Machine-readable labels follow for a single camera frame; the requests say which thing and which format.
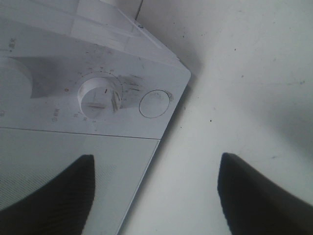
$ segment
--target white knob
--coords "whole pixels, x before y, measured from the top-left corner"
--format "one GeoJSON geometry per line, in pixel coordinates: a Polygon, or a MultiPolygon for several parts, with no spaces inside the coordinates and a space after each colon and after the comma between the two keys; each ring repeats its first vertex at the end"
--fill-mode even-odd
{"type": "Polygon", "coordinates": [[[92,120],[105,121],[120,109],[122,89],[115,78],[96,77],[78,90],[81,111],[92,120]]]}

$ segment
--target appliance front panel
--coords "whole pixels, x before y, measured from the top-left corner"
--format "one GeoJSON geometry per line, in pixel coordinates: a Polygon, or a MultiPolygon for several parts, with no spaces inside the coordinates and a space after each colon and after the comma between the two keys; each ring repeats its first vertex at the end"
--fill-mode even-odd
{"type": "Polygon", "coordinates": [[[92,154],[95,196],[84,235],[115,235],[158,140],[0,128],[0,211],[92,154]]]}

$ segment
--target round button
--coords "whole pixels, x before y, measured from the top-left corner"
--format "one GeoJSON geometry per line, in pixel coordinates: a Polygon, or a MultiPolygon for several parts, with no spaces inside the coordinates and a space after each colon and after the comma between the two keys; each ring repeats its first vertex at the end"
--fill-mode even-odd
{"type": "Polygon", "coordinates": [[[142,98],[139,110],[146,118],[157,118],[164,114],[170,105],[170,98],[165,91],[154,90],[142,98]]]}

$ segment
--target control panel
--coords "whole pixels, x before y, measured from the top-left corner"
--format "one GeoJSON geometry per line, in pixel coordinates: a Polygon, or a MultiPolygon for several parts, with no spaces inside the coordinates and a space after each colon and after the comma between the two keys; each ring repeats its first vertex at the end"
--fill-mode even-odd
{"type": "Polygon", "coordinates": [[[0,19],[0,127],[160,139],[182,65],[0,19]]]}

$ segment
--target white appliance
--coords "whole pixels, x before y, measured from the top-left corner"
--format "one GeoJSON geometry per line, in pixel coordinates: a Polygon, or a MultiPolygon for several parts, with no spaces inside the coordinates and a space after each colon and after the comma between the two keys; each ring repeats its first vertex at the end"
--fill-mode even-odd
{"type": "Polygon", "coordinates": [[[0,216],[93,155],[80,234],[117,234],[189,70],[99,0],[0,0],[0,30],[0,216]]]}

